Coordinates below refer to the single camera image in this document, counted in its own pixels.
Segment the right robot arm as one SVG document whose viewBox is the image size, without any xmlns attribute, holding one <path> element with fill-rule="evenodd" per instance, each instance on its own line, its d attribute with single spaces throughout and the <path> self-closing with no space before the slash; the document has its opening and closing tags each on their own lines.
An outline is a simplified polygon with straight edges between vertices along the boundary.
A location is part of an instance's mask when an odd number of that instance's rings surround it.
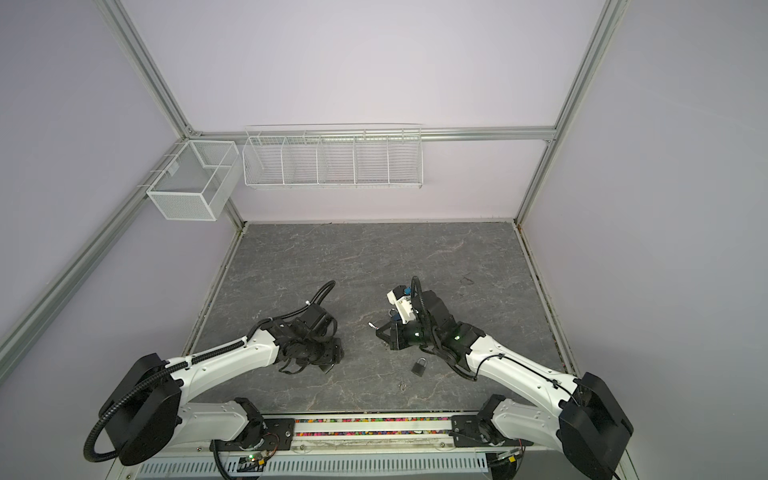
<svg viewBox="0 0 768 480">
<path fill-rule="evenodd" d="M 615 479 L 634 427 L 606 382 L 540 365 L 480 328 L 458 321 L 417 277 L 387 294 L 390 321 L 376 335 L 395 351 L 411 346 L 443 360 L 460 377 L 485 377 L 525 399 L 492 396 L 478 412 L 477 438 L 525 440 L 561 452 L 590 479 Z"/>
</svg>

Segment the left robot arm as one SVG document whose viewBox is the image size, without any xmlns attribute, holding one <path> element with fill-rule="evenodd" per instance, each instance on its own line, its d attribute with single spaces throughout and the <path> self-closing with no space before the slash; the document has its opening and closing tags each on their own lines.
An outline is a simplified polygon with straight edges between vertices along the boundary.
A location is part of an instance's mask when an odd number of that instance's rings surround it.
<svg viewBox="0 0 768 480">
<path fill-rule="evenodd" d="M 247 372 L 276 366 L 296 375 L 330 371 L 343 358 L 338 321 L 322 305 L 330 280 L 300 308 L 257 321 L 247 334 L 211 349 L 164 360 L 148 354 L 131 366 L 87 434 L 90 463 L 141 464 L 170 446 L 209 442 L 214 454 L 278 449 L 280 437 L 247 398 L 202 404 L 197 397 Z"/>
</svg>

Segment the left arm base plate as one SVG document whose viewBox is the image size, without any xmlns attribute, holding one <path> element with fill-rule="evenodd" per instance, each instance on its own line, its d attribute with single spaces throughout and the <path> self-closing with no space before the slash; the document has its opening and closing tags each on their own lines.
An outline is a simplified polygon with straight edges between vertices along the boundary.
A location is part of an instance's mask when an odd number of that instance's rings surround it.
<svg viewBox="0 0 768 480">
<path fill-rule="evenodd" d="M 290 417 L 250 421 L 232 440 L 217 440 L 217 449 L 219 452 L 289 450 L 295 426 L 295 419 Z"/>
</svg>

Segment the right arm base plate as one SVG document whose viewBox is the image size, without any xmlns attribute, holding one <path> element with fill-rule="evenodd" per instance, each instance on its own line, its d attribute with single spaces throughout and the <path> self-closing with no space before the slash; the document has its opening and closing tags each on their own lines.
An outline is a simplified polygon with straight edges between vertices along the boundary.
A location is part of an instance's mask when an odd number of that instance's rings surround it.
<svg viewBox="0 0 768 480">
<path fill-rule="evenodd" d="M 533 443 L 525 439 L 507 438 L 492 424 L 489 418 L 474 415 L 450 417 L 450 435 L 454 445 L 465 447 L 529 447 Z"/>
</svg>

